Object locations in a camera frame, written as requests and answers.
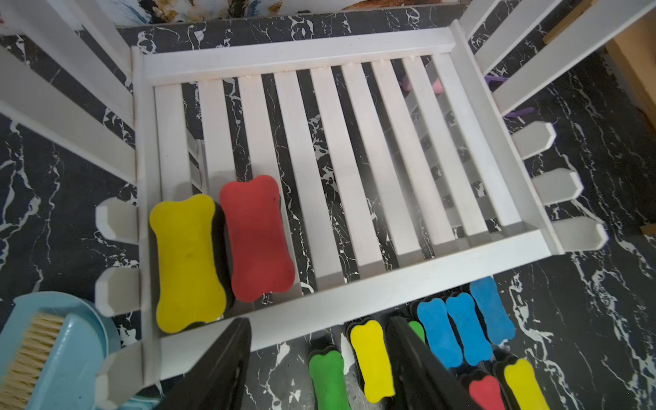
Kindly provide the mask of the white wooden shelf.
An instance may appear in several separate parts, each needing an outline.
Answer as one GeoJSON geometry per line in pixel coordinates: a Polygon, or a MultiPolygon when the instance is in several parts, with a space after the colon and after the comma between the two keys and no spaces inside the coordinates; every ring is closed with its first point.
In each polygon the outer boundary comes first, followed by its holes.
{"type": "Polygon", "coordinates": [[[587,217],[550,220],[548,206],[580,191],[576,173],[531,178],[535,132],[513,137],[504,115],[654,9],[652,1],[599,1],[507,83],[484,75],[549,12],[524,1],[478,52],[468,41],[495,3],[475,1],[449,27],[145,55],[129,47],[92,1],[73,5],[117,64],[117,78],[46,1],[4,1],[20,27],[135,133],[119,140],[9,53],[1,55],[1,111],[22,126],[136,186],[102,216],[139,265],[99,281],[101,308],[142,314],[142,340],[112,354],[93,382],[98,408],[188,372],[239,311],[203,310],[164,326],[164,271],[147,217],[194,191],[219,201],[235,173],[223,82],[237,80],[254,176],[281,173],[262,79],[273,75],[317,290],[296,273],[274,281],[279,299],[247,313],[254,350],[455,285],[566,252],[600,249],[587,217]]]}

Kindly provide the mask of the blue eraser top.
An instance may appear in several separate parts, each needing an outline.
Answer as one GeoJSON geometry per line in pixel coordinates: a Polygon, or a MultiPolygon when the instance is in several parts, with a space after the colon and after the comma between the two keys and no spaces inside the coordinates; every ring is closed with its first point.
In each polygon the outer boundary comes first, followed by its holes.
{"type": "Polygon", "coordinates": [[[445,302],[440,298],[420,302],[416,307],[432,353],[447,369],[463,364],[463,352],[449,320],[445,302]]]}
{"type": "Polygon", "coordinates": [[[488,340],[494,345],[511,341],[516,336],[514,323],[510,320],[495,280],[481,278],[469,285],[470,294],[483,316],[488,340]]]}
{"type": "Polygon", "coordinates": [[[491,360],[493,350],[483,333],[473,298],[463,292],[449,297],[446,307],[459,333],[467,364],[476,367],[482,361],[491,360]]]}

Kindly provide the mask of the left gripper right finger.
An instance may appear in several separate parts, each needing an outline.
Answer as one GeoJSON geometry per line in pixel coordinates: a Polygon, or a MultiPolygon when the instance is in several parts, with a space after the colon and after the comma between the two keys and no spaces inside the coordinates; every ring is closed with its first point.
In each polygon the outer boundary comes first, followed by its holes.
{"type": "Polygon", "coordinates": [[[405,319],[389,320],[385,341],[395,388],[394,409],[480,408],[405,319]]]}

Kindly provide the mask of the red eraser bottom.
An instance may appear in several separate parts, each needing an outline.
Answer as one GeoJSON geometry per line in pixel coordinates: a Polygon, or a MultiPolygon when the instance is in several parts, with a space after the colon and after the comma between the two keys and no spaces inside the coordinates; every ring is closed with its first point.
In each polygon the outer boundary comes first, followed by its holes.
{"type": "Polygon", "coordinates": [[[275,178],[231,182],[220,191],[232,251],[232,291],[241,302],[285,293],[295,282],[275,178]]]}
{"type": "Polygon", "coordinates": [[[494,376],[476,370],[475,372],[461,375],[459,381],[461,381],[461,384],[466,388],[471,398],[481,408],[487,410],[506,410],[502,396],[502,387],[494,376]]]}

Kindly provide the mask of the yellow eraser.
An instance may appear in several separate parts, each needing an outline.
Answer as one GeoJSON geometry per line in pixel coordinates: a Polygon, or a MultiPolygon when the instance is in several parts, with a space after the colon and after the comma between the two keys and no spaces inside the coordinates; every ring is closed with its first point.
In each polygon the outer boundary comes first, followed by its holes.
{"type": "Polygon", "coordinates": [[[509,355],[496,362],[492,370],[500,382],[509,409],[550,410],[528,360],[509,355]]]}
{"type": "Polygon", "coordinates": [[[221,319],[232,301],[220,267],[217,212],[217,203],[205,194],[165,201],[150,212],[160,284],[156,322],[167,334],[221,319]]]}
{"type": "Polygon", "coordinates": [[[373,318],[355,322],[348,328],[367,401],[377,404],[396,394],[391,360],[381,324],[373,318]]]}

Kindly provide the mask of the green eraser top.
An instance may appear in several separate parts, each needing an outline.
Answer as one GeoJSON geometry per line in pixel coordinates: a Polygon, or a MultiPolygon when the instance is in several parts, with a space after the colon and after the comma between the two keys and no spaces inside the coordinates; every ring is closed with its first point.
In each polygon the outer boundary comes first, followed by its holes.
{"type": "Polygon", "coordinates": [[[343,369],[342,354],[334,346],[310,355],[309,373],[319,410],[350,409],[343,369]]]}
{"type": "Polygon", "coordinates": [[[418,338],[423,343],[426,343],[425,328],[422,326],[422,324],[417,320],[410,320],[408,324],[414,333],[418,336],[418,338]]]}

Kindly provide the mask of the yellow eraser bottom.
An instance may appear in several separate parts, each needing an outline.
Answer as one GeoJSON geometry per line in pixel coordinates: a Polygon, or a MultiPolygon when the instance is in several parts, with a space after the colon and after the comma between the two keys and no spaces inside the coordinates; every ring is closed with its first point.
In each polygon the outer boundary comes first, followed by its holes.
{"type": "Polygon", "coordinates": [[[205,194],[165,201],[150,212],[160,284],[156,322],[167,334],[221,319],[232,301],[220,267],[217,212],[217,203],[205,194]]]}
{"type": "Polygon", "coordinates": [[[496,362],[492,370],[500,382],[509,409],[550,410],[528,360],[509,355],[496,362]]]}

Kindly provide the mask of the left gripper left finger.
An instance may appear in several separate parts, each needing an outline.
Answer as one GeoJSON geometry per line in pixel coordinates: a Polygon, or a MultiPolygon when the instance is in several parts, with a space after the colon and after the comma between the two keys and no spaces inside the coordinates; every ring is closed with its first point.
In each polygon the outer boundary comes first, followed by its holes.
{"type": "Polygon", "coordinates": [[[249,320],[234,319],[157,408],[241,408],[251,338],[249,320]]]}

